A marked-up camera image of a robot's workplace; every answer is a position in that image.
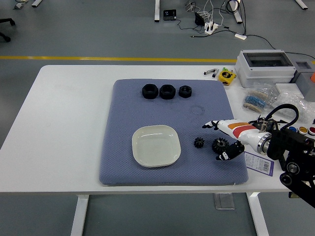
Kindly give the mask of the white orange right robot hand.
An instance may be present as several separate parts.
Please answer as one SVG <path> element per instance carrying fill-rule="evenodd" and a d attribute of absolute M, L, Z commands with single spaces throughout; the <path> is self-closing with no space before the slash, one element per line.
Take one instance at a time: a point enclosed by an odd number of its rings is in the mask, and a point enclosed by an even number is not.
<path fill-rule="evenodd" d="M 213 120 L 202 126 L 203 128 L 214 128 L 235 139 L 236 142 L 228 146 L 216 157 L 217 160 L 231 160 L 245 150 L 249 145 L 257 153 L 265 155 L 267 149 L 264 145 L 271 139 L 271 134 L 262 132 L 253 125 L 239 119 Z"/>

